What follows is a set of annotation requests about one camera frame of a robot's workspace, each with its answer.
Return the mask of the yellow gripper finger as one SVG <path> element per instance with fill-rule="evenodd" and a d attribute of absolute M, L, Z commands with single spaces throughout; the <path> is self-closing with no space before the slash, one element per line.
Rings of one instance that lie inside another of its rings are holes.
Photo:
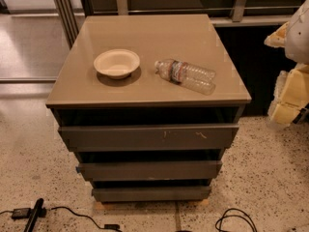
<path fill-rule="evenodd" d="M 288 22 L 281 25 L 275 32 L 266 37 L 264 44 L 274 48 L 285 47 L 288 26 Z"/>
<path fill-rule="evenodd" d="M 289 126 L 309 103 L 309 65 L 297 64 L 277 76 L 267 115 L 271 123 Z"/>

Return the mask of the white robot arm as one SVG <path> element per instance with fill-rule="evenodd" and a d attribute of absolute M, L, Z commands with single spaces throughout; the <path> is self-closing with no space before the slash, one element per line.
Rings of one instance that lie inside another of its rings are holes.
<path fill-rule="evenodd" d="M 281 71 L 267 116 L 278 128 L 288 127 L 309 104 L 309 0 L 292 18 L 266 37 L 264 44 L 283 47 L 285 56 L 296 62 L 289 72 Z"/>

